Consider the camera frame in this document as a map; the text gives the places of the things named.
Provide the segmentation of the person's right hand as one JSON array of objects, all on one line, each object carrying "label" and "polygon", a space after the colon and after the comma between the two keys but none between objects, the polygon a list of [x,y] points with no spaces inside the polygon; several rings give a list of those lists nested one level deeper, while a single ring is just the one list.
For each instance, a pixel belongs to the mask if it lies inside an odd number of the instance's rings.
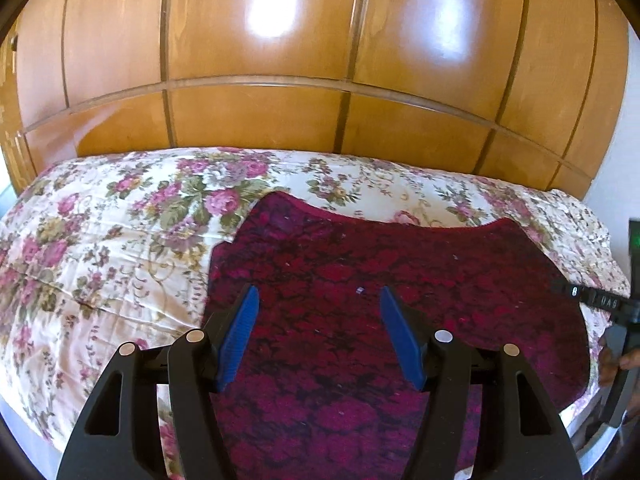
[{"label": "person's right hand", "polygon": [[604,347],[599,354],[599,385],[612,385],[620,370],[633,370],[640,367],[640,350],[634,349],[616,358],[613,351]]}]

